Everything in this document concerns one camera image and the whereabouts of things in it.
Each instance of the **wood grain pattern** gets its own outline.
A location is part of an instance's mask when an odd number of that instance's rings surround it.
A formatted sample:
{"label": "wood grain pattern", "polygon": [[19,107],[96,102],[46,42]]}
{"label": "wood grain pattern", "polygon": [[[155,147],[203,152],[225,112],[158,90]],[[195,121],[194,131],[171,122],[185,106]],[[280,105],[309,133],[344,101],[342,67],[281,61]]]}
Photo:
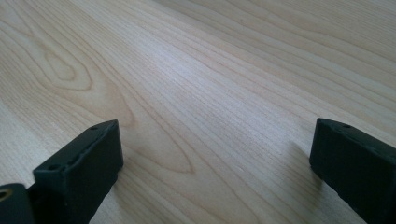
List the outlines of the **wood grain pattern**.
{"label": "wood grain pattern", "polygon": [[0,1],[0,184],[120,121],[92,223],[363,223],[310,170],[317,117],[396,146],[392,0]]}

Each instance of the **wooden surface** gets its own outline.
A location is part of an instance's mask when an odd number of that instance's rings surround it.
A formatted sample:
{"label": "wooden surface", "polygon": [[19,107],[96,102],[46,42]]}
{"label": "wooden surface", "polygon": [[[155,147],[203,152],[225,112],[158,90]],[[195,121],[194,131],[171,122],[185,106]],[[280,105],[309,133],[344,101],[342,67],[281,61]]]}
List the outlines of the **wooden surface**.
{"label": "wooden surface", "polygon": [[396,146],[394,0],[0,1],[0,185],[120,121],[92,223],[363,223],[316,118]]}

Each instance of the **light wood grain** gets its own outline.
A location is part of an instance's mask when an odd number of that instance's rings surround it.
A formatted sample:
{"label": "light wood grain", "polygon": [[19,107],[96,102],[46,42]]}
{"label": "light wood grain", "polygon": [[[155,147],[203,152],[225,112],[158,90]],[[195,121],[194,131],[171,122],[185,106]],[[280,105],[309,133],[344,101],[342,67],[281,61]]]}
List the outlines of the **light wood grain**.
{"label": "light wood grain", "polygon": [[92,223],[364,223],[310,170],[317,117],[396,146],[392,0],[0,1],[0,185],[120,121]]}

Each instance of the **wooden desk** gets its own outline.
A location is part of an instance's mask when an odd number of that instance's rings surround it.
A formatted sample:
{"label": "wooden desk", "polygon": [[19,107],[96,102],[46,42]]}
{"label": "wooden desk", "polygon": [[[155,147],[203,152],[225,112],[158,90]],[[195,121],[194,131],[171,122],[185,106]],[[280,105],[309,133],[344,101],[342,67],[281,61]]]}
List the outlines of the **wooden desk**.
{"label": "wooden desk", "polygon": [[0,2],[0,184],[120,121],[92,223],[363,223],[309,168],[317,117],[396,146],[393,0]]}

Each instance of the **screw hole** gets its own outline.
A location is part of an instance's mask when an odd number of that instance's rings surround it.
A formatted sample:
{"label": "screw hole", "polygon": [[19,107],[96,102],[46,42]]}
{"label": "screw hole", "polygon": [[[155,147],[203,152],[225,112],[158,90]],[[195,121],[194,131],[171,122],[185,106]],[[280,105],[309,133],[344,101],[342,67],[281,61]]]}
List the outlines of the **screw hole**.
{"label": "screw hole", "polygon": [[58,170],[61,167],[59,164],[53,164],[49,166],[49,170]]}
{"label": "screw hole", "polygon": [[12,189],[0,189],[0,202],[11,196]]}

